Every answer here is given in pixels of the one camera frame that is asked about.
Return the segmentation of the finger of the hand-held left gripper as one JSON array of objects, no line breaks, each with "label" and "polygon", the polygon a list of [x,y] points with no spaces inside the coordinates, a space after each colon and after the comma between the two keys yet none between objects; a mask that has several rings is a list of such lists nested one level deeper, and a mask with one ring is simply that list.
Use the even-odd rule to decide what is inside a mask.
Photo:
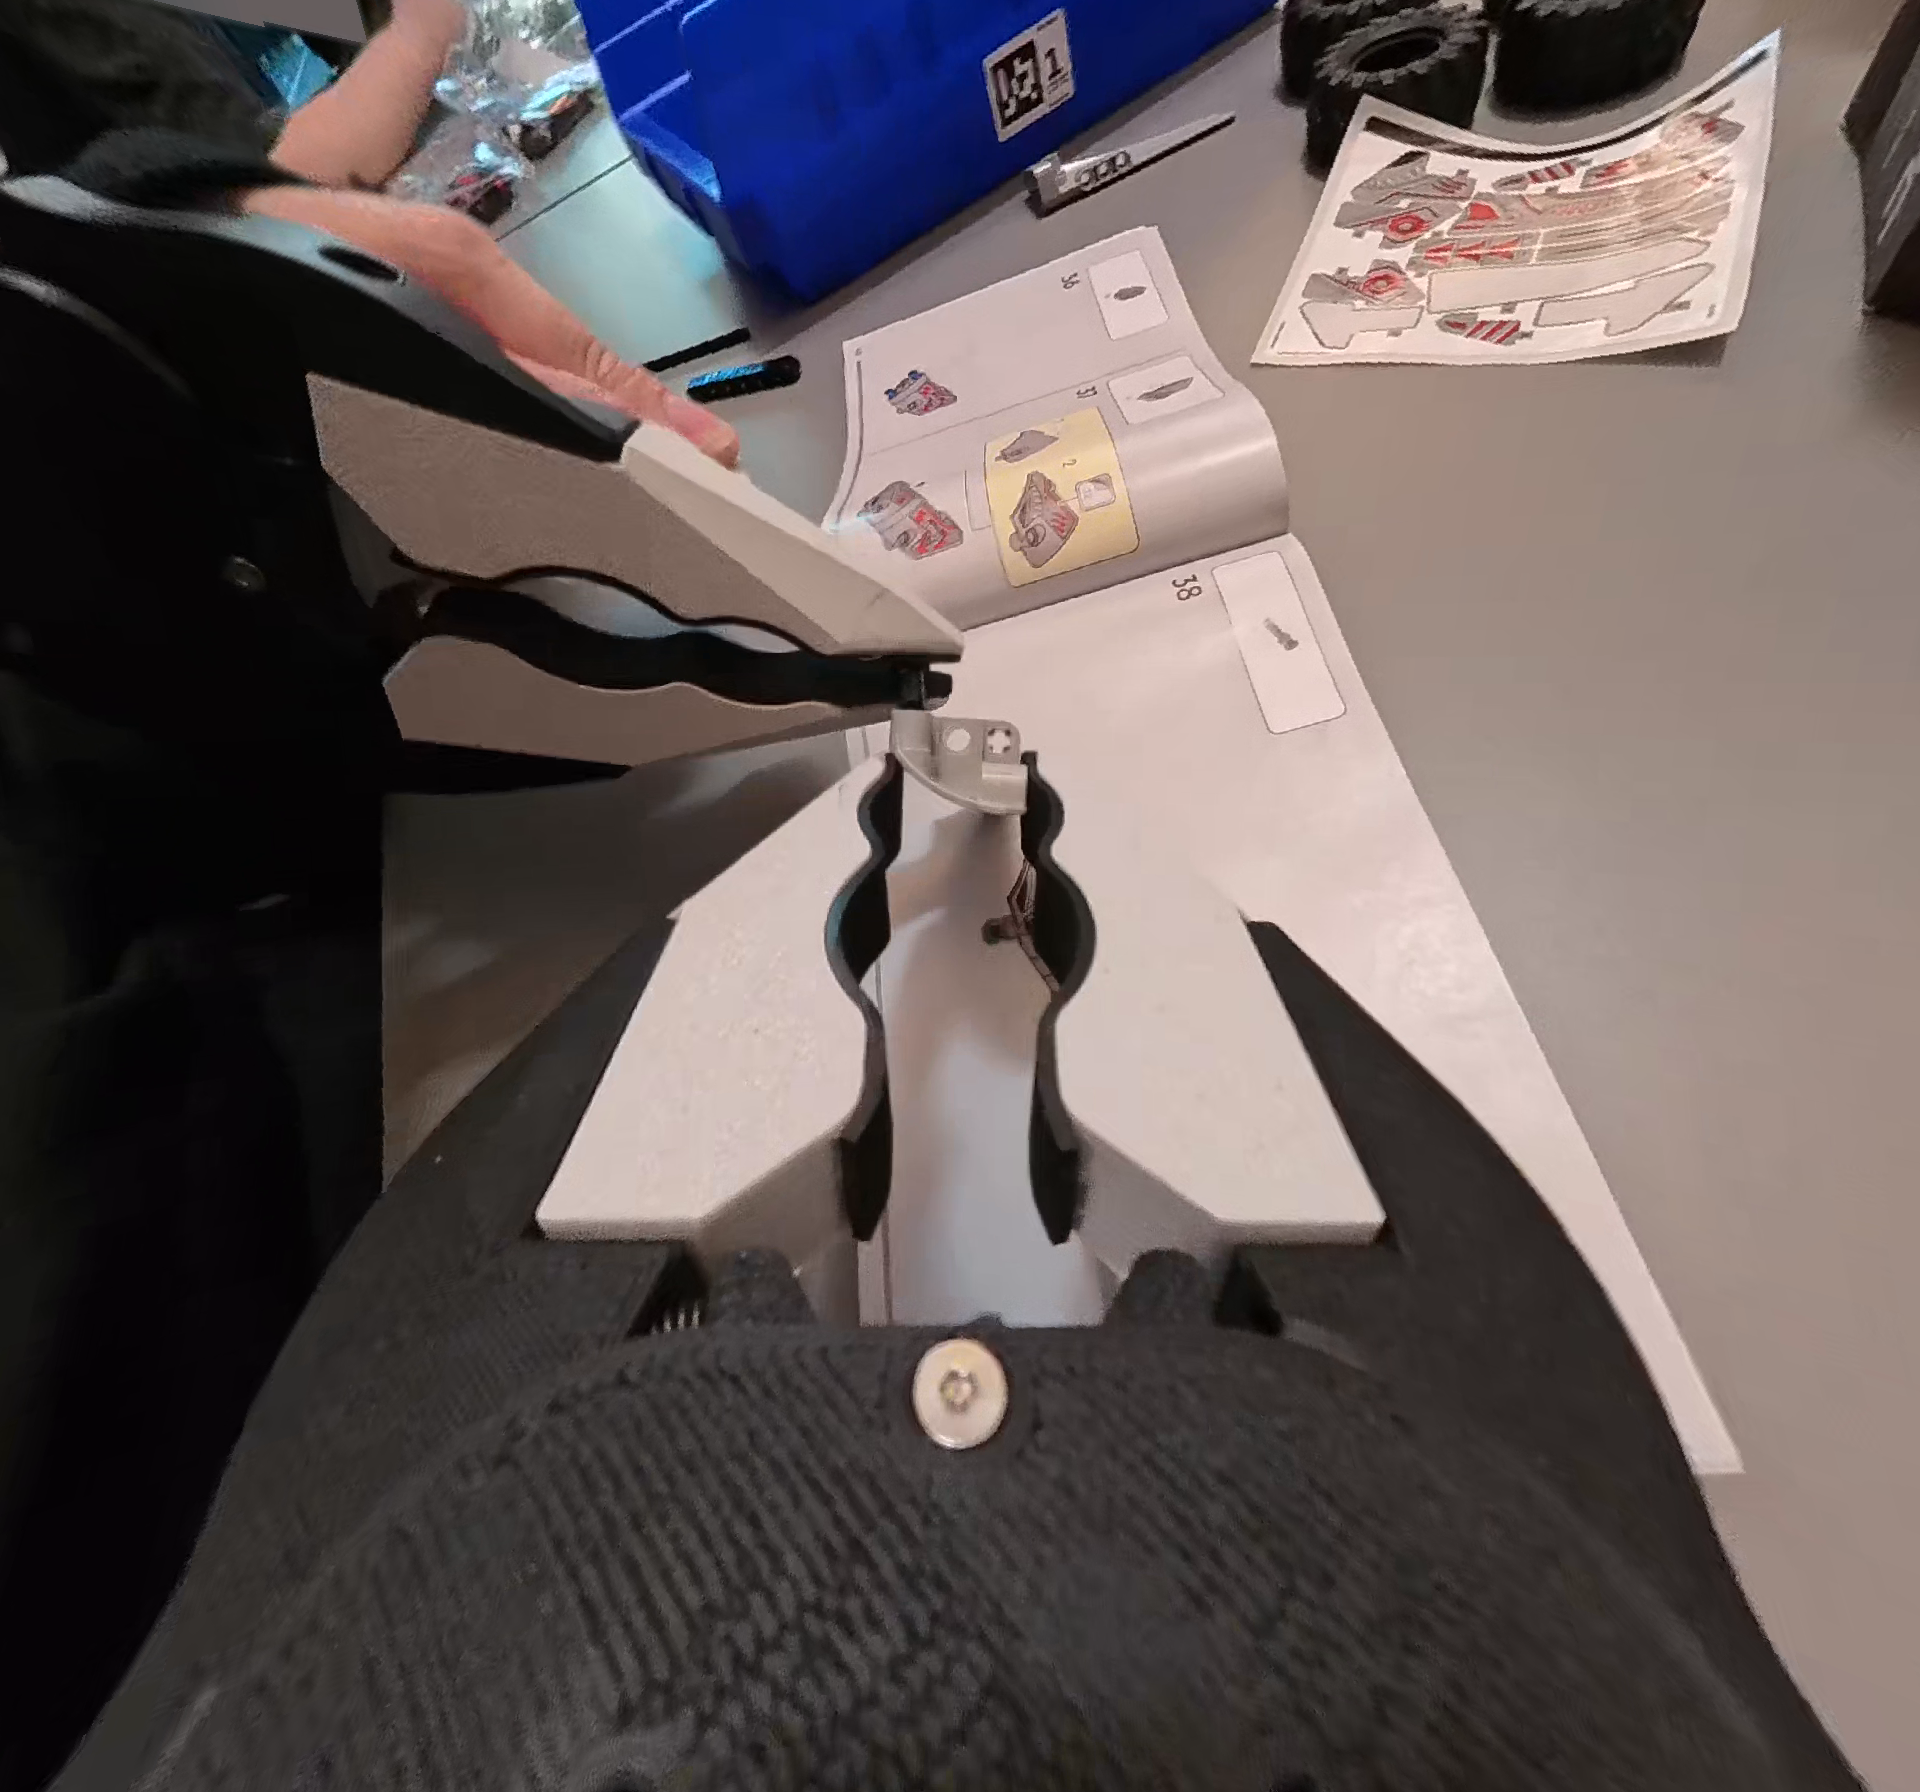
[{"label": "finger of the hand-held left gripper", "polygon": [[326,473],[428,571],[588,579],[826,656],[964,652],[898,580],[666,427],[641,424],[614,461],[588,461],[324,376],[308,393]]},{"label": "finger of the hand-held left gripper", "polygon": [[528,588],[386,597],[404,632],[382,678],[414,744],[599,769],[648,769],[886,721],[921,704],[921,661],[829,654],[733,624],[594,627]]}]

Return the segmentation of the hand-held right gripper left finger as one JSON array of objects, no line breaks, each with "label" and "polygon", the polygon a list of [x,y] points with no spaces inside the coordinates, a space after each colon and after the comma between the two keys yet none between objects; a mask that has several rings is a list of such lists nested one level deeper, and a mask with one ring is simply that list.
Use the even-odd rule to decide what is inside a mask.
[{"label": "hand-held right gripper left finger", "polygon": [[868,1096],[868,1017],[831,951],[834,902],[886,849],[869,758],[686,899],[541,1197],[549,1241],[680,1243],[717,1268],[776,1251],[813,1304],[860,1301],[837,1144]]}]

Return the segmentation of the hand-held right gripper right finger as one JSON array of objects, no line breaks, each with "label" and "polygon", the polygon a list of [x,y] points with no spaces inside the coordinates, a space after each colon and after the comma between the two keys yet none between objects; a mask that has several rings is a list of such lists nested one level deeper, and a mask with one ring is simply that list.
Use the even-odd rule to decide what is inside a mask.
[{"label": "hand-held right gripper right finger", "polygon": [[1027,1320],[1099,1320],[1151,1251],[1222,1282],[1267,1248],[1362,1249],[1386,1209],[1250,918],[1025,756],[1027,1114],[1043,1239]]}]

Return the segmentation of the grey toy panel red sticker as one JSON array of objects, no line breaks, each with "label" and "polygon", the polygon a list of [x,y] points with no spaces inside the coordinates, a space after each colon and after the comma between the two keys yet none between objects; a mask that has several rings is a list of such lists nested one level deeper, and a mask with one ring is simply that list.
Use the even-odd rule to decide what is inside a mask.
[{"label": "grey toy panel red sticker", "polygon": [[1019,728],[1008,721],[901,707],[888,731],[892,758],[929,795],[980,820],[1013,820],[1020,830],[1020,868],[1001,910],[981,926],[981,942],[1017,950],[1043,986],[1057,993],[1057,971],[1038,946],[1042,883],[1025,844],[1029,766]]}]

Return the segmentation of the another person's forearm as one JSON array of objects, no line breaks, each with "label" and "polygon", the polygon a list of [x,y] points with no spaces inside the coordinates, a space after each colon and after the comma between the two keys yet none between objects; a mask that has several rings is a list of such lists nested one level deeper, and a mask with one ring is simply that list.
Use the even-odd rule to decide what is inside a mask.
[{"label": "another person's forearm", "polygon": [[462,0],[384,0],[386,18],[349,69],[289,115],[275,168],[326,191],[381,193],[414,155],[449,57]]}]

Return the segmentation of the grey desk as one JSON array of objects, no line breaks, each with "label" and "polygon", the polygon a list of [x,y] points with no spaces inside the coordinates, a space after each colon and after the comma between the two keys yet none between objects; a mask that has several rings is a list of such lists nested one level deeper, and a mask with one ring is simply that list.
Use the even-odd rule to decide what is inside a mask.
[{"label": "grey desk", "polygon": [[[1689,78],[1785,34],[1729,340],[1501,374],[1254,371],[1292,535],[1440,883],[1183,839],[1510,1153],[1594,1154],[1741,1449],[1743,1570],[1917,1565],[1917,327],[1862,315],[1839,122],[1903,0],[1709,0]],[[384,1173],[645,922],[846,770],[837,739],[402,798]]]}]

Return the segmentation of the person's left hand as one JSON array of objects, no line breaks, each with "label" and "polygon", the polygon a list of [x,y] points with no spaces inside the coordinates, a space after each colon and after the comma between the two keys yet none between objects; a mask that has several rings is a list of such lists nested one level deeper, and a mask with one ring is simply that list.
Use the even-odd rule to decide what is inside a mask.
[{"label": "person's left hand", "polygon": [[336,194],[334,209],[342,237],[418,274],[541,385],[666,427],[727,468],[740,464],[740,438],[725,420],[607,349],[477,222],[368,193]]}]

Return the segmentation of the open instruction booklet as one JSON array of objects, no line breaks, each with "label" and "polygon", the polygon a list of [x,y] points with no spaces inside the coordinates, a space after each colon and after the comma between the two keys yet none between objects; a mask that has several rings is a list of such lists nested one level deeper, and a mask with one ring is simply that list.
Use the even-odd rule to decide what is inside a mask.
[{"label": "open instruction booklet", "polygon": [[1288,533],[1281,439],[1154,228],[842,343],[829,530],[968,633],[1097,837],[1288,934],[1487,1125],[1592,1265],[1695,1472],[1741,1448]]}]

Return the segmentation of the blue plastic storage bin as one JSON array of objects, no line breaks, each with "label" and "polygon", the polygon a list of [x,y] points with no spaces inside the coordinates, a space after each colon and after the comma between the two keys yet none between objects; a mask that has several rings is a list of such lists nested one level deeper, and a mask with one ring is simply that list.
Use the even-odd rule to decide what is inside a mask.
[{"label": "blue plastic storage bin", "polygon": [[868,273],[1281,0],[576,0],[639,164],[797,300]]}]

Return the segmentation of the long grey toy panel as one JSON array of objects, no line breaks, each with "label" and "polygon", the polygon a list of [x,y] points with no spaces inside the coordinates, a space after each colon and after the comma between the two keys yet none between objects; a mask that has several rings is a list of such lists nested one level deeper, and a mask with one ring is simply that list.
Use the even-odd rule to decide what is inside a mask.
[{"label": "long grey toy panel", "polygon": [[1075,157],[1047,155],[1027,173],[1027,200],[1038,217],[1054,217],[1142,171],[1173,160],[1237,122],[1232,112],[1213,113],[1179,129]]}]

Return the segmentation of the toy sticker sheet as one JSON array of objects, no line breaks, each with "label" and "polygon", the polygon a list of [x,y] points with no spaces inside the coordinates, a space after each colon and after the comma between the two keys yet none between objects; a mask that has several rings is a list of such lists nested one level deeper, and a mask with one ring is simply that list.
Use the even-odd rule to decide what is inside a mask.
[{"label": "toy sticker sheet", "polygon": [[1744,311],[1782,35],[1629,123],[1498,138],[1367,98],[1261,367],[1523,367],[1717,340]]}]

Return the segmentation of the black toy set box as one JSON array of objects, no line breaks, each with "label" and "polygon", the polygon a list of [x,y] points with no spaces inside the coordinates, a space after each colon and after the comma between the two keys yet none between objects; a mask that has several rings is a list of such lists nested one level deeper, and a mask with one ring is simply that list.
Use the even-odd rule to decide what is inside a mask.
[{"label": "black toy set box", "polygon": [[1862,308],[1918,323],[1918,0],[1903,0],[1849,105],[1862,213]]}]

